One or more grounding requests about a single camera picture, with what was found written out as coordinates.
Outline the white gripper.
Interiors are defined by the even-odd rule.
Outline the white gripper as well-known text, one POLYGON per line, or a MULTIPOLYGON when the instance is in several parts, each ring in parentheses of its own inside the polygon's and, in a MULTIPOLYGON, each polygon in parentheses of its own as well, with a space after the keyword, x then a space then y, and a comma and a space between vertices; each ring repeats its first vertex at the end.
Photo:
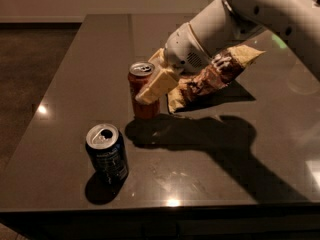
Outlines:
MULTIPOLYGON (((244 23, 244 19, 226 1, 214 0, 173 32, 165 48, 159 48, 149 62, 165 65, 167 61, 169 65, 186 72, 197 72, 208 65, 216 54, 243 40, 244 23)), ((179 74, 175 70, 158 68, 135 99, 140 104, 150 105, 173 90, 178 81, 179 74)))

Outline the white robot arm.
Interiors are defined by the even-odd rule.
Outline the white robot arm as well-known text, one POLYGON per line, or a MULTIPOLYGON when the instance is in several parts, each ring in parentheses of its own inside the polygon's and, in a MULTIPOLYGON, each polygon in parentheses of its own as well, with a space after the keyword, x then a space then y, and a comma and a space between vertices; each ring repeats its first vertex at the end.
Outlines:
POLYGON ((176 87, 181 72, 195 73, 227 47, 262 29, 276 34, 320 79, 320 5, 313 0, 214 0, 170 35, 151 59, 156 70, 136 100, 151 104, 176 87))

